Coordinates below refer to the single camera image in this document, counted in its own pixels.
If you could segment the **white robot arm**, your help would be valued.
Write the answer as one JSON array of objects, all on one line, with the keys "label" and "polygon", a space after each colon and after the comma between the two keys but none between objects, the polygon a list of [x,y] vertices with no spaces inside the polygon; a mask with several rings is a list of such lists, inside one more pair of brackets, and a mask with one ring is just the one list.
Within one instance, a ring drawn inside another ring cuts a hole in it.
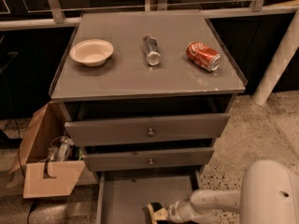
[{"label": "white robot arm", "polygon": [[197,189],[187,200],[148,205],[152,224],[213,224],[220,210],[240,215],[241,224],[299,224],[299,176],[276,161],[254,162],[240,190]]}]

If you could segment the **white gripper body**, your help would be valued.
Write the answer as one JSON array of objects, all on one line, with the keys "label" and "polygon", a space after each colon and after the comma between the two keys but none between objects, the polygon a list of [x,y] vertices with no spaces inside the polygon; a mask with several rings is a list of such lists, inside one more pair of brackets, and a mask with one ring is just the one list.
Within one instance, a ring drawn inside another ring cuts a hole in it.
[{"label": "white gripper body", "polygon": [[168,219],[174,223],[183,223],[185,221],[185,201],[171,203],[167,208]]}]

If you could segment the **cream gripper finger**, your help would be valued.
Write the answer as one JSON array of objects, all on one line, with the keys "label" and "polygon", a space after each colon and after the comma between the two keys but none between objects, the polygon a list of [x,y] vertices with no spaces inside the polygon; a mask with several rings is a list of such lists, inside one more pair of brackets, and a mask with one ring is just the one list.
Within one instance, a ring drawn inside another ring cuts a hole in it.
[{"label": "cream gripper finger", "polygon": [[168,224],[167,222],[167,213],[164,208],[155,210],[152,214],[152,223],[153,224]]}]

